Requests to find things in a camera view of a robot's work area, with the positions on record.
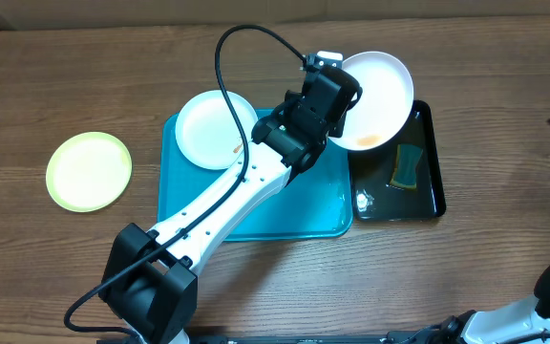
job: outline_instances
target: pale yellow plate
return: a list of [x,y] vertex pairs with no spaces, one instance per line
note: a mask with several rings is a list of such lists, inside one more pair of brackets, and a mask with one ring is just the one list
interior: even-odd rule
[[46,186],[53,200],[75,212],[98,210],[115,201],[131,179],[131,155],[106,133],[76,135],[48,162]]

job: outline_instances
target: wood grain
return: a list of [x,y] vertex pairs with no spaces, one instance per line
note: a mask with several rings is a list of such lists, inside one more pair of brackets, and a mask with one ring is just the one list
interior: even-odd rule
[[[0,343],[89,343],[66,308],[100,279],[129,222],[156,220],[161,130],[217,87],[223,26],[0,32]],[[532,292],[550,263],[550,16],[272,26],[303,52],[379,50],[412,72],[433,109],[447,213],[355,223],[339,239],[226,244],[200,281],[192,331],[352,334],[415,329]],[[257,107],[298,90],[295,57],[240,32],[226,42],[231,91]],[[94,214],[50,200],[53,150],[83,131],[129,147],[124,195]],[[92,301],[81,324],[116,324]]]

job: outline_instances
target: green sponge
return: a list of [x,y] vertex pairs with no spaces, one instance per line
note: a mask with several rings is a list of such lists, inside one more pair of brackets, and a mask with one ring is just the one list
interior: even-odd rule
[[417,189],[417,164],[423,150],[412,144],[398,144],[390,185],[403,190]]

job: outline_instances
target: black tray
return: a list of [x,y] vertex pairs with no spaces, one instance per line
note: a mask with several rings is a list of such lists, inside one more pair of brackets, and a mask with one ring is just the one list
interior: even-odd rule
[[[422,149],[414,190],[390,185],[399,144]],[[447,206],[430,106],[415,100],[409,119],[395,137],[369,151],[350,152],[349,172],[353,212],[359,220],[421,220],[442,216]]]

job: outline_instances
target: plate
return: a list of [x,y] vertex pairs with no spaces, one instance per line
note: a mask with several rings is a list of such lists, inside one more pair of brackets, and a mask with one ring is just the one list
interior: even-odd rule
[[122,194],[132,166],[122,141],[106,133],[83,133],[54,151],[46,170],[46,186],[53,200],[65,209],[95,211]]
[[352,151],[382,145],[407,121],[413,106],[411,74],[396,57],[381,52],[356,54],[343,61],[343,70],[355,77],[363,94],[347,112],[341,138],[330,138]]
[[[228,92],[248,140],[258,121],[254,108],[241,96]],[[181,108],[176,142],[184,157],[212,170],[228,168],[242,153],[243,143],[220,90],[208,91]]]

